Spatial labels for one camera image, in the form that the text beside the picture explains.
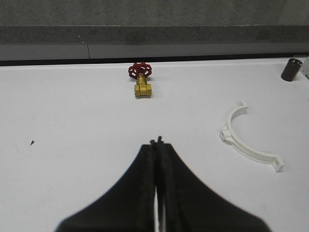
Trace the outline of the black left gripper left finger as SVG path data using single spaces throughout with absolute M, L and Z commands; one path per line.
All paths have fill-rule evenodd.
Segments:
M 155 141 L 142 145 L 131 166 L 95 202 L 63 220 L 58 232 L 153 232 Z

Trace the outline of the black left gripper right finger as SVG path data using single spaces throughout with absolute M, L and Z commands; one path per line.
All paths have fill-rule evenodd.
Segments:
M 186 166 L 171 144 L 156 143 L 161 232 L 268 232 L 259 217 L 228 202 Z

